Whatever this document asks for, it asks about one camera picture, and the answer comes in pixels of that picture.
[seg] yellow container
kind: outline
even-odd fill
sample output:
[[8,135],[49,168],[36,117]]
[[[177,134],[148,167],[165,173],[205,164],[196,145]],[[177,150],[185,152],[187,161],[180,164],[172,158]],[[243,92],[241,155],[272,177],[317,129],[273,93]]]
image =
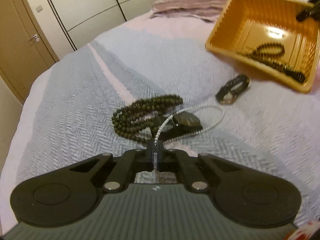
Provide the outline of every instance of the yellow container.
[[[298,22],[296,15],[312,6],[292,0],[228,0],[205,47],[262,70],[296,91],[308,93],[319,62],[320,23],[310,17]],[[285,54],[280,61],[302,72],[306,77],[303,84],[243,56],[266,42],[284,45]]]

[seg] tray rim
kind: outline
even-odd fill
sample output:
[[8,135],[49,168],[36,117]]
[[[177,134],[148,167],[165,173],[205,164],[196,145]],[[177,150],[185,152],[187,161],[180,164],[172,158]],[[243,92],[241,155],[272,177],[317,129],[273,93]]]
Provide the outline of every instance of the tray rim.
[[[217,31],[217,28],[219,27],[221,21],[224,18],[224,15],[226,13],[226,11],[228,10],[228,7],[230,5],[232,0],[228,0],[227,4],[225,5],[225,7],[223,8],[219,19],[217,20],[217,22],[214,25],[214,28],[212,29],[206,43],[205,43],[205,48],[213,53],[219,53],[222,54],[224,56],[227,57],[231,57],[234,58],[240,62],[246,63],[247,65],[249,65],[250,67],[254,67],[260,71],[263,71],[264,73],[272,76],[273,78],[275,78],[276,80],[280,81],[283,84],[286,84],[288,87],[298,91],[298,92],[302,92],[302,93],[308,93],[310,92],[312,85],[315,81],[315,77],[316,77],[316,71],[317,71],[317,67],[318,67],[318,63],[319,63],[319,59],[320,59],[320,51],[319,51],[319,43],[320,43],[320,28],[318,29],[318,36],[317,36],[317,44],[316,44],[316,53],[315,53],[315,58],[313,60],[313,64],[311,67],[311,71],[310,71],[310,75],[308,78],[308,81],[300,84],[297,81],[293,80],[290,77],[287,77],[285,75],[279,75],[279,72],[271,67],[268,67],[260,62],[257,62],[253,59],[247,58],[245,56],[242,56],[240,54],[237,54],[235,52],[226,50],[226,49],[221,49],[219,47],[216,46],[211,46],[210,45],[210,40],[214,37],[215,32]],[[309,2],[302,2],[302,1],[298,1],[298,0],[288,0],[291,2],[295,2],[295,3],[299,3],[305,7],[313,7],[312,3]]]

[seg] light switch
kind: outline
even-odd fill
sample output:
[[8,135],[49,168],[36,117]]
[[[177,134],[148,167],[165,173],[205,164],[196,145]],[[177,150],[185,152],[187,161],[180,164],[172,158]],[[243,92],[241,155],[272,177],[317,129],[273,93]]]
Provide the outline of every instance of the light switch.
[[43,10],[42,5],[39,5],[39,6],[36,8],[36,11],[37,11],[37,12],[41,12],[42,10]]

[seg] bed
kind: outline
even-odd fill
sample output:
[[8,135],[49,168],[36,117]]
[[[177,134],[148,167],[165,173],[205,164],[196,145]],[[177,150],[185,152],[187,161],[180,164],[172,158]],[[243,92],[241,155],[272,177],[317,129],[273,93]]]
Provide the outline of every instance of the bed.
[[[3,233],[16,223],[10,194],[20,182],[102,152],[140,147],[114,134],[110,117],[137,98],[176,93],[184,106],[215,104],[238,73],[250,89],[214,129],[171,142],[196,156],[208,152],[291,181],[302,195],[295,223],[320,215],[320,78],[299,94],[245,65],[207,52],[213,23],[191,17],[137,17],[67,55],[34,82],[0,178]],[[206,125],[219,117],[201,113]]]

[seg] folded towel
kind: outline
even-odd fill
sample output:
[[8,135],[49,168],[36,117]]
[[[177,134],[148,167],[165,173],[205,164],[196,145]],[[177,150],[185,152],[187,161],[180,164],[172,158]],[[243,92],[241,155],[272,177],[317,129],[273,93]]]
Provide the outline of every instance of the folded towel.
[[150,17],[195,17],[215,22],[227,0],[157,0]]

